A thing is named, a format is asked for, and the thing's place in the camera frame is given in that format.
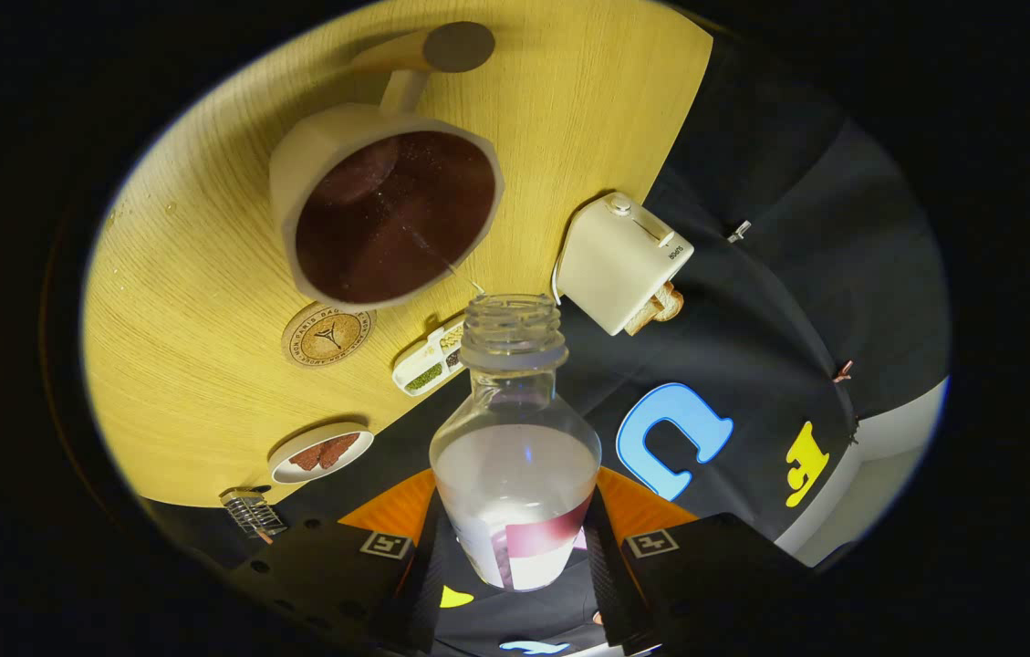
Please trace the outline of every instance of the plastic bottle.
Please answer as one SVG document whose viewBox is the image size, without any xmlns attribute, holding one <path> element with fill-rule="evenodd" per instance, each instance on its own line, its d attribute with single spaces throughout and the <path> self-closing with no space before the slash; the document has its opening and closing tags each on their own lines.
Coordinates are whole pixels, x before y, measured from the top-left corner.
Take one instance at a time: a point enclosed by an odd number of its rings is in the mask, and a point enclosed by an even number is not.
<svg viewBox="0 0 1030 657">
<path fill-rule="evenodd" d="M 472 394 L 435 434 L 430 462 L 478 577 L 535 590 L 568 564 L 599 469 L 599 438 L 555 394 L 568 360 L 547 296 L 481 296 L 466 311 Z"/>
</svg>

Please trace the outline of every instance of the black background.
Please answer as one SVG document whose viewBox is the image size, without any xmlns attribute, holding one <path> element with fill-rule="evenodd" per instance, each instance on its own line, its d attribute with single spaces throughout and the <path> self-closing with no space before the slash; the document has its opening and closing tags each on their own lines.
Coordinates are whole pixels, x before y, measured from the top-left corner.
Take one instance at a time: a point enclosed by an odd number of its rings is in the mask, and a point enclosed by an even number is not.
<svg viewBox="0 0 1030 657">
<path fill-rule="evenodd" d="M 801 67 L 897 159 L 934 220 L 954 309 L 954 375 L 926 464 L 761 644 L 848 653 L 1030 638 L 1030 7 L 696 5 Z M 71 401 L 81 383 L 66 302 L 82 244 L 148 141 L 339 8 L 0 5 L 1 653 L 319 653 L 130 504 Z M 49 270 L 59 234 L 68 242 Z M 42 300 L 47 271 L 59 280 Z"/>
</svg>

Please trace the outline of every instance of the wooden table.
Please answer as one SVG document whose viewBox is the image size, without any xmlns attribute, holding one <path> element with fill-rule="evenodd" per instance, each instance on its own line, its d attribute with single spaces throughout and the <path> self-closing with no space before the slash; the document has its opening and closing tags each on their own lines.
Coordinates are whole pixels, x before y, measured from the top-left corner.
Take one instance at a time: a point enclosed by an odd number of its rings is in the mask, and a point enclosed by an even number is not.
<svg viewBox="0 0 1030 657">
<path fill-rule="evenodd" d="M 418 112 L 499 151 L 507 192 L 460 268 L 491 293 L 548 291 L 565 223 L 588 199 L 645 199 L 712 48 L 681 13 L 643 0 L 397 0 L 311 30 L 198 101 L 124 183 L 89 275 L 93 406 L 138 494 L 217 507 L 228 487 L 272 484 L 268 456 L 299 428 L 353 419 L 380 433 L 421 401 L 390 382 L 393 358 L 472 287 L 449 277 L 381 310 L 335 365 L 286 360 L 283 330 L 310 300 L 272 228 L 268 158 L 300 117 L 380 99 L 385 74 L 347 69 L 357 51 L 456 20 L 490 27 L 496 51 L 477 70 L 432 75 Z M 297 487 L 273 484 L 268 499 Z"/>
</svg>

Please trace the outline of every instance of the coffee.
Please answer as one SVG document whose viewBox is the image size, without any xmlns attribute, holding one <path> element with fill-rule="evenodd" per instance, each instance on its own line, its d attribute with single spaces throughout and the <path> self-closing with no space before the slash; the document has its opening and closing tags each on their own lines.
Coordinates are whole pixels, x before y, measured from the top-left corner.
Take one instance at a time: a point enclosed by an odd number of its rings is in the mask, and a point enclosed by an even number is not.
<svg viewBox="0 0 1030 657">
<path fill-rule="evenodd" d="M 493 198 L 490 162 L 472 142 L 435 131 L 382 139 L 315 186 L 297 227 L 300 268 L 333 300 L 397 299 L 466 252 Z"/>
</svg>

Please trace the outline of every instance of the bottle neck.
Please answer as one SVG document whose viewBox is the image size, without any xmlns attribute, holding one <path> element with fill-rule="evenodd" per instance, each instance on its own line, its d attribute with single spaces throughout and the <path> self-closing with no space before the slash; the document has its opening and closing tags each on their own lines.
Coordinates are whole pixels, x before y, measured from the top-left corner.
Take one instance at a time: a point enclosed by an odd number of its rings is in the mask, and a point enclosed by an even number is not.
<svg viewBox="0 0 1030 657">
<path fill-rule="evenodd" d="M 559 309 L 545 295 L 476 297 L 466 309 L 461 362 L 474 404 L 533 411 L 555 400 L 555 369 L 568 360 Z"/>
<path fill-rule="evenodd" d="M 537 411 L 555 400 L 555 370 L 538 372 L 470 371 L 477 407 L 496 411 Z"/>
</svg>

